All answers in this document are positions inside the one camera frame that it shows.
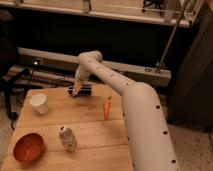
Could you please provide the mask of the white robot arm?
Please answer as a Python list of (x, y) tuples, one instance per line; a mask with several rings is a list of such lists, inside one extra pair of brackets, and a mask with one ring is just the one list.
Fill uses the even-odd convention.
[(174, 146), (156, 90), (102, 64), (99, 51), (80, 53), (74, 97), (91, 74), (121, 96), (123, 118), (134, 171), (180, 171)]

